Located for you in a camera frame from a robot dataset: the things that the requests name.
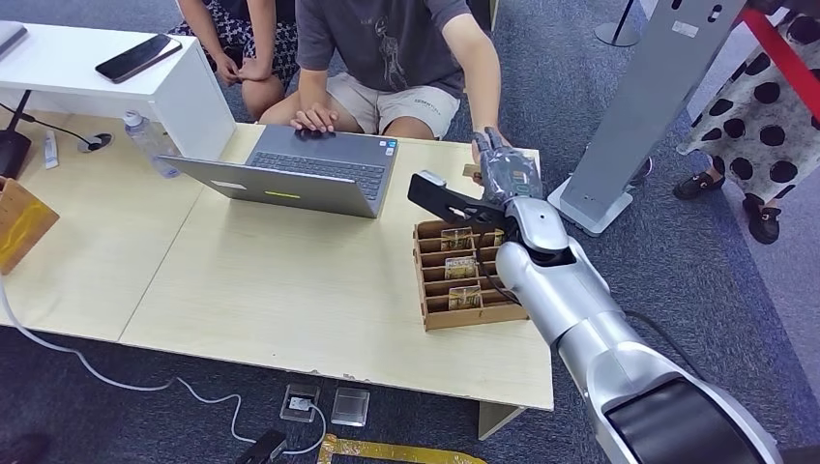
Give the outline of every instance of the laptop sticker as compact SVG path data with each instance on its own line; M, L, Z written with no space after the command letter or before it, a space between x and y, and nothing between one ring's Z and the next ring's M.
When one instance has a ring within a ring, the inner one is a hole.
M285 197L285 198L296 198L297 200L302 198L299 195L294 195L292 193L282 193L280 191L265 191L265 193L268 194L268 195L282 196L282 197Z
M245 186L234 184L232 182L224 182L224 181L211 181L211 184L214 184L217 187L225 187L227 189L236 189L236 190L247 190Z

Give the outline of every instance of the laptop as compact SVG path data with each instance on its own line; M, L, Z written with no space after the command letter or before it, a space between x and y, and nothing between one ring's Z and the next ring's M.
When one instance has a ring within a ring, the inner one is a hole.
M244 165L159 158L228 198L378 218L397 152L390 137L266 126Z

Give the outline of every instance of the robotic arm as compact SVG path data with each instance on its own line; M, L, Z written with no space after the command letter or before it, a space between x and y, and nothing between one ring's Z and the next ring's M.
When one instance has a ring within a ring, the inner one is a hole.
M448 190L427 171L413 176L408 198L447 222L505 231L498 276L563 360L609 460L782 463L775 440L740 403L632 329L558 213L528 194L541 191L534 164L496 135L477 137L490 201Z

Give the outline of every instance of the yellow tape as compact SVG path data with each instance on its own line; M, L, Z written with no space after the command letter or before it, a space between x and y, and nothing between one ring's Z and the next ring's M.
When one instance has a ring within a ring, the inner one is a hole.
M294 195L293 193L282 193L280 191L265 191L265 193L273 196L283 196L285 198L296 198L297 200L302 198L299 195Z
M29 231L43 220L47 214L48 208L38 199L34 199L28 206L23 208L15 223L9 227L6 233L0 235L0 244L2 244L0 245L0 263L5 263L14 256Z
M332 464L334 454L422 464L486 464L463 452L359 442L339 439L336 435L327 434L319 450L319 459L316 464Z

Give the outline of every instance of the gray t-shirt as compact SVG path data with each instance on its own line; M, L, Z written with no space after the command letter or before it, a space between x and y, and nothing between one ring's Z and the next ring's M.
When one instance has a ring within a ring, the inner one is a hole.
M328 69L338 49L366 87L400 92L430 85L459 98L464 73L441 34L465 0L297 0L299 66Z

